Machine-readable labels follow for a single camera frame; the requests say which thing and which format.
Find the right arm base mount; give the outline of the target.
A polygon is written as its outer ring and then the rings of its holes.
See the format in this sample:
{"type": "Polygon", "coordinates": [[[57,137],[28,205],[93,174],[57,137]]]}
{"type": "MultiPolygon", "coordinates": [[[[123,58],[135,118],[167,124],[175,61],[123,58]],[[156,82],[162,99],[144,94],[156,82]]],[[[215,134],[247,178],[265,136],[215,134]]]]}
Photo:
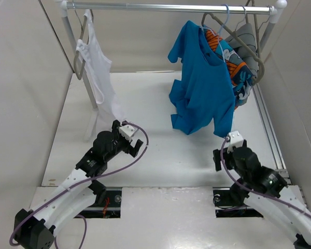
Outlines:
{"type": "Polygon", "coordinates": [[[213,188],[216,218],[263,218],[263,215],[240,201],[235,201],[228,188],[213,188]]]}

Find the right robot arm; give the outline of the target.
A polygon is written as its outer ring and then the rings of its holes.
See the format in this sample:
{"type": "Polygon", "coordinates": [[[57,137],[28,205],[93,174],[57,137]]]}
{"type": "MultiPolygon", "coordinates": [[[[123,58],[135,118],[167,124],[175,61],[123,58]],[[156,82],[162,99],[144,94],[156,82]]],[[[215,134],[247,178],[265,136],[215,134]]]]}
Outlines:
{"type": "Polygon", "coordinates": [[[249,206],[282,230],[295,248],[311,248],[311,212],[286,180],[263,166],[246,140],[213,151],[216,171],[235,171],[229,198],[234,207],[249,206]]]}

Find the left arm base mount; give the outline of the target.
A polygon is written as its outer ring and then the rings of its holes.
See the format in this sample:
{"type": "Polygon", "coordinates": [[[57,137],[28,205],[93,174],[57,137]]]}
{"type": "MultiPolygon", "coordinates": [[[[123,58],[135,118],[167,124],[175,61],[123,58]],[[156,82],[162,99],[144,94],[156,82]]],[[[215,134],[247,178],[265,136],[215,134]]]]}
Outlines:
{"type": "Polygon", "coordinates": [[[108,188],[103,198],[97,197],[93,205],[79,213],[84,218],[120,218],[122,188],[108,188]]]}

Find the light blue wire hanger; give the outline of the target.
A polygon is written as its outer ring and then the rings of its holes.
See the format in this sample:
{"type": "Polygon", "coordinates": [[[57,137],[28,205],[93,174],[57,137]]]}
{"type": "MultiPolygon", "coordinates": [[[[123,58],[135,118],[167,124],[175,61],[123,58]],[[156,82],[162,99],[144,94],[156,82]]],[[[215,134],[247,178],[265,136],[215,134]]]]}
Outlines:
{"type": "Polygon", "coordinates": [[[221,42],[220,42],[220,36],[221,36],[221,32],[222,32],[224,26],[227,24],[227,22],[228,22],[228,20],[229,20],[230,11],[229,11],[229,6],[228,6],[227,4],[223,4],[223,6],[226,6],[226,9],[227,9],[227,18],[226,18],[225,22],[221,24],[221,28],[219,29],[219,31],[218,31],[217,34],[215,34],[211,28],[205,26],[204,24],[202,24],[202,25],[200,26],[200,28],[203,29],[203,30],[209,30],[209,31],[211,31],[211,33],[212,33],[213,35],[217,36],[218,47],[220,47],[220,50],[221,50],[221,53],[222,53],[221,57],[222,57],[222,59],[223,59],[223,62],[225,63],[225,57],[224,57],[223,48],[222,48],[222,45],[221,45],[221,42]]]}

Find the blue t shirt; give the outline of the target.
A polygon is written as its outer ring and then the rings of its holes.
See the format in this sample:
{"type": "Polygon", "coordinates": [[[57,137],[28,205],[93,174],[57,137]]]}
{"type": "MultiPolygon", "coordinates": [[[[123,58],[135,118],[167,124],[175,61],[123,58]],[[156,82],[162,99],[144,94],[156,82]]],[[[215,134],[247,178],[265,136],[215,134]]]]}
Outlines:
{"type": "Polygon", "coordinates": [[[182,64],[181,79],[173,82],[170,102],[173,129],[190,135],[214,123],[214,135],[232,129],[235,97],[226,63],[209,47],[202,28],[187,21],[170,50],[168,60],[182,64]]]}

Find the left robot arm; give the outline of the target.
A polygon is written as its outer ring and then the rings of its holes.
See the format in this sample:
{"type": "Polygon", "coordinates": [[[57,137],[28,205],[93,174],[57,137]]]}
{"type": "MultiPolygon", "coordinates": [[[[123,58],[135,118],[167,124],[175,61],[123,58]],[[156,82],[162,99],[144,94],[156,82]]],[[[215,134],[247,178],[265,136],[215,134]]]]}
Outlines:
{"type": "Polygon", "coordinates": [[[70,220],[91,205],[101,205],[105,201],[106,187],[98,179],[125,169],[106,173],[109,161],[120,153],[138,161],[143,156],[140,148],[148,148],[148,141],[137,140],[132,145],[137,131],[144,130],[131,122],[115,120],[110,131],[100,132],[92,147],[49,198],[28,211],[21,209],[16,214],[9,244],[23,248],[50,248],[56,244],[59,232],[70,220]]]}

